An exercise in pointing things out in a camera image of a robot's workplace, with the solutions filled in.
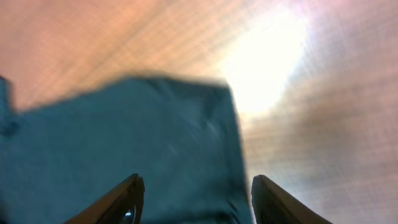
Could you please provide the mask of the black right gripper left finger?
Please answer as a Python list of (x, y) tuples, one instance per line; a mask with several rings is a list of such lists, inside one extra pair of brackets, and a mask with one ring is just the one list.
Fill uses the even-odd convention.
[(144, 181), (132, 174), (66, 224), (140, 224), (144, 206)]

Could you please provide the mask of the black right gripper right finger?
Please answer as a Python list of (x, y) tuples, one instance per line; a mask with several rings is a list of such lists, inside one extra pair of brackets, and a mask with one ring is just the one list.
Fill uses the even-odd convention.
[(331, 224), (264, 175), (253, 178), (251, 195), (257, 224)]

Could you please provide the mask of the black t-shirt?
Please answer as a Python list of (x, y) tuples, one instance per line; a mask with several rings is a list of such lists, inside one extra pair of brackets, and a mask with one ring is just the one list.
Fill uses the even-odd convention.
[(126, 78), (23, 113), (1, 80), (1, 222), (63, 223), (132, 174), (142, 223), (251, 223), (231, 92)]

